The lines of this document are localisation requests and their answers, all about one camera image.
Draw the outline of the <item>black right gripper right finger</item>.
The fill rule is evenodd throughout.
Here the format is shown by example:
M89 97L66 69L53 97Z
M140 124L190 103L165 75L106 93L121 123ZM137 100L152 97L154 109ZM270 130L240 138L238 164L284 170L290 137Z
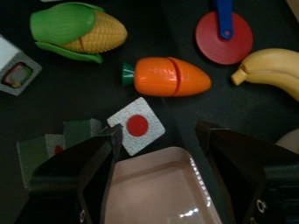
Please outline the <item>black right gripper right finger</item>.
M225 224L299 224L299 155L210 122L196 123L196 137Z

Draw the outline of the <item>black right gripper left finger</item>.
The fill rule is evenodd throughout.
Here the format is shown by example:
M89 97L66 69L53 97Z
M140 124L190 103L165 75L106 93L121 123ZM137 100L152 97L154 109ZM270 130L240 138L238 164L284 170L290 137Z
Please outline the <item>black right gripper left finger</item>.
M14 224L104 224L121 140L116 125L36 168Z

